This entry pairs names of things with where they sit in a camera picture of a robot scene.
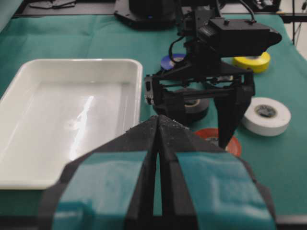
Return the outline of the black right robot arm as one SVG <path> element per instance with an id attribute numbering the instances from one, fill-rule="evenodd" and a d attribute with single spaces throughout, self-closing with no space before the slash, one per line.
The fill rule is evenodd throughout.
<path id="1" fill-rule="evenodd" d="M 185 101 L 213 98 L 218 114 L 218 144 L 225 148 L 231 140 L 239 121 L 247 111 L 255 94 L 254 76 L 249 69 L 241 69 L 222 61 L 231 50 L 220 51 L 219 39 L 230 25 L 254 26 L 255 21 L 227 20 L 222 17 L 218 1 L 211 1 L 209 9 L 195 7 L 184 13 L 181 2 L 176 1 L 178 33 L 185 39 L 187 54 L 175 62 L 170 70 L 162 70 L 145 77 L 145 99 L 161 115 L 187 123 Z M 192 82 L 217 83 L 219 77 L 232 76 L 228 85 L 203 91 L 172 92 L 161 81 L 178 81 L 188 87 Z"/>

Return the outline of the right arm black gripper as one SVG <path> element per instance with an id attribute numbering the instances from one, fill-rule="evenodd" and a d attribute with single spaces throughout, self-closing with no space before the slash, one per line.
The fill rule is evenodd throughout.
<path id="1" fill-rule="evenodd" d="M 168 91 L 188 87 L 194 82 L 217 83 L 220 77 L 232 76 L 228 86 L 202 91 Z M 218 114 L 218 145 L 225 149 L 255 95 L 251 70 L 241 69 L 213 59 L 205 64 L 200 56 L 188 54 L 172 69 L 161 70 L 145 77 L 145 100 L 159 115 L 186 124 L 185 99 L 214 98 Z"/>

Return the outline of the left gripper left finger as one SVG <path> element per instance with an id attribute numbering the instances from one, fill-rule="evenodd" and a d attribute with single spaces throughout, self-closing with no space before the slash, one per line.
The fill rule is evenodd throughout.
<path id="1" fill-rule="evenodd" d="M 42 196 L 42 230 L 146 230 L 153 217 L 158 117 L 68 163 Z"/>

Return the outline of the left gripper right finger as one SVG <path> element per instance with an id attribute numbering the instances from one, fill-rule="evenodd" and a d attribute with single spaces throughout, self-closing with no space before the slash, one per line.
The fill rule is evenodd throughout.
<path id="1" fill-rule="evenodd" d="M 162 212 L 171 229 L 276 229 L 270 192 L 247 162 L 158 119 Z"/>

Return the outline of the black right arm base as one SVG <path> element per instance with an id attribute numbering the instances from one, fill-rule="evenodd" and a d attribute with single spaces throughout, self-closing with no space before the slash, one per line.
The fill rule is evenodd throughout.
<path id="1" fill-rule="evenodd" d="M 173 0 L 117 0 L 114 15 L 128 26 L 164 29 L 176 21 Z"/>

